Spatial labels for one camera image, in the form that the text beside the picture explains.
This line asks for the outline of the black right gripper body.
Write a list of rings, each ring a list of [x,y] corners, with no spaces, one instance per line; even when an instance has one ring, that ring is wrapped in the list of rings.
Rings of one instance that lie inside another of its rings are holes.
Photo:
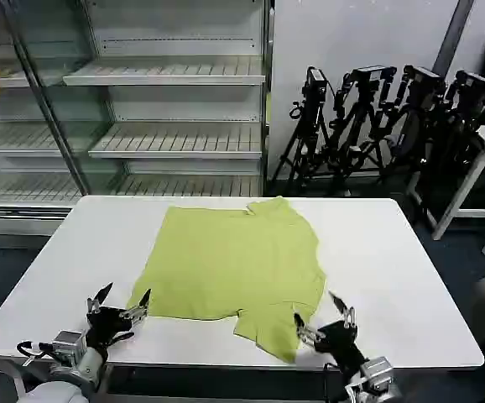
[[[345,326],[344,321],[337,321],[318,329],[321,334],[314,342],[317,353],[328,353],[336,361],[341,372],[357,372],[368,361],[356,345],[357,325]]]

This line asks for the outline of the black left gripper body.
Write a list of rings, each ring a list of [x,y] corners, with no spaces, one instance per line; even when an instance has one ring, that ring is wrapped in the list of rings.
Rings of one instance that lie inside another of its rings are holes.
[[[121,308],[101,306],[98,310],[87,313],[86,319],[90,325],[86,332],[88,348],[107,349],[134,335],[133,322]]]

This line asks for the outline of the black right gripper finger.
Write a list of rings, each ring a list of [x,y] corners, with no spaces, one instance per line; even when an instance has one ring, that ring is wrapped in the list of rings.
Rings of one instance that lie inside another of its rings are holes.
[[[328,291],[328,295],[332,299],[336,309],[342,315],[344,327],[355,328],[357,326],[355,308],[353,306],[348,306],[340,296],[333,293],[331,290]]]
[[[305,321],[298,312],[294,313],[294,322],[296,327],[296,335],[302,343],[315,344],[320,343],[325,339],[325,334],[306,325]]]

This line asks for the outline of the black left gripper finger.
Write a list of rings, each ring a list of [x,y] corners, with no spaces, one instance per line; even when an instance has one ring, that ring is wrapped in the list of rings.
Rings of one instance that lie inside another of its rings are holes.
[[[131,326],[135,326],[141,322],[147,315],[149,311],[149,300],[150,300],[151,290],[147,289],[139,303],[136,306],[122,311],[120,313],[120,318],[125,322],[128,322]]]
[[[103,305],[106,300],[110,290],[112,289],[113,283],[102,287],[92,298],[86,300],[87,305],[87,315],[101,314],[108,312],[109,308]]]

